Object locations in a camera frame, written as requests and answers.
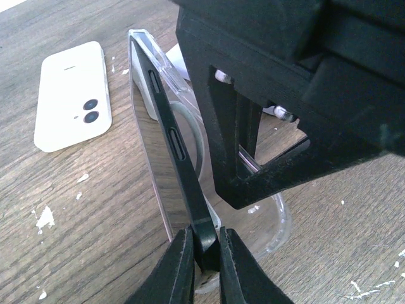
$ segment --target wooden table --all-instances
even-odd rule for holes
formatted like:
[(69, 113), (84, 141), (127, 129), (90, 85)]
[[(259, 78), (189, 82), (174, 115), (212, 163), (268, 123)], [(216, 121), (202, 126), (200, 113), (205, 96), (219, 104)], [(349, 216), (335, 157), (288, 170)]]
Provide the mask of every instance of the wooden table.
[[(0, 303), (123, 303), (167, 248), (122, 71), (128, 29), (147, 29), (167, 51), (177, 10), (165, 0), (28, 0), (0, 13)], [(92, 40), (106, 54), (113, 125), (45, 154), (33, 143), (42, 60)], [(270, 118), (264, 128), (262, 151), (295, 136)], [(386, 156), (286, 191), (294, 230), (261, 262), (270, 278), (296, 303), (351, 303), (351, 281), (379, 290), (370, 303), (405, 303), (404, 165)], [(38, 234), (32, 211), (45, 206), (55, 226)], [(218, 291), (196, 303), (219, 303)]]

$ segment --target white paint speck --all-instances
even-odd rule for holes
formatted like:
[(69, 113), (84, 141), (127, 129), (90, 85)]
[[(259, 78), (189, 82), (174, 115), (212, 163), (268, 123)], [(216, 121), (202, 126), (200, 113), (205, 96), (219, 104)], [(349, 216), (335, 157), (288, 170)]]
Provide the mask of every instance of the white paint speck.
[(374, 290), (367, 291), (365, 293), (361, 293), (358, 296), (345, 296), (345, 298), (353, 300), (353, 301), (354, 300), (361, 300), (363, 298), (366, 298), (367, 296), (371, 296), (373, 293), (379, 293), (379, 292), (380, 292), (379, 290), (374, 289)]
[(376, 286), (374, 286), (374, 287), (380, 288), (380, 287), (382, 287), (382, 286), (391, 286), (391, 284), (395, 284), (395, 281), (387, 281), (387, 282), (378, 284), (378, 285), (376, 285)]
[(46, 296), (47, 296), (46, 292), (44, 290), (42, 290), (42, 293), (40, 294), (39, 299), (43, 300), (44, 298), (46, 298)]
[(247, 212), (250, 213), (254, 213), (256, 211), (258, 211), (260, 209), (260, 206), (258, 205), (254, 205), (252, 208), (250, 208)]
[(352, 284), (352, 285), (354, 286), (354, 288), (356, 288), (356, 290), (358, 291), (358, 293), (361, 293), (361, 290), (360, 290), (360, 288), (359, 288), (359, 286), (357, 285), (356, 282), (351, 281), (350, 284)]
[(89, 178), (89, 175), (86, 173), (86, 174), (84, 174), (81, 178), (79, 178), (78, 180), (77, 180), (77, 182), (83, 182), (83, 181), (85, 181), (86, 179), (88, 179)]
[(45, 206), (45, 209), (44, 211), (42, 211), (35, 226), (37, 226), (39, 229), (42, 229), (45, 225), (48, 225), (48, 227), (51, 228), (55, 224), (52, 213), (53, 212), (51, 211), (51, 209), (48, 206)]

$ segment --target smartphone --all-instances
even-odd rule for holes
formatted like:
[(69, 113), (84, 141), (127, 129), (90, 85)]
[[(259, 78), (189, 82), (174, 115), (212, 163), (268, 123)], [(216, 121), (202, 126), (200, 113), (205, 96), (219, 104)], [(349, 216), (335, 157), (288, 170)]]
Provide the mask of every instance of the smartphone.
[(47, 57), (41, 66), (34, 144), (54, 152), (112, 124), (104, 52), (96, 41)]

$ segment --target white plastic piece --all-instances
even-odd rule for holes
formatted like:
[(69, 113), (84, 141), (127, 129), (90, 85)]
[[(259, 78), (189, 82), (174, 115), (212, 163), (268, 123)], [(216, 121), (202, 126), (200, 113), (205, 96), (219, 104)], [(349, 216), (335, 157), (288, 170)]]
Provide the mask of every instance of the white plastic piece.
[(187, 71), (187, 68), (185, 67), (183, 54), (180, 49), (180, 46), (178, 44), (173, 46), (166, 53), (166, 56), (170, 60), (170, 62), (174, 65), (174, 67), (178, 70), (180, 76), (183, 77), (184, 79), (190, 80), (190, 76)]

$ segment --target camera lens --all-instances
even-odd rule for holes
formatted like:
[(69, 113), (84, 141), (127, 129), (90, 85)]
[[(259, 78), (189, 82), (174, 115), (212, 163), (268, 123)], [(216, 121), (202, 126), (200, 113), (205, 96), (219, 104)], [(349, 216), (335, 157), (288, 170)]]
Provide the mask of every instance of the camera lens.
[(86, 102), (83, 106), (83, 109), (85, 109), (86, 111), (89, 111), (91, 109), (94, 109), (97, 104), (99, 103), (98, 100), (96, 99), (90, 99), (88, 102)]
[(90, 112), (84, 117), (84, 122), (87, 124), (90, 124), (90, 123), (94, 122), (98, 117), (99, 117), (99, 112), (97, 112), (97, 111)]

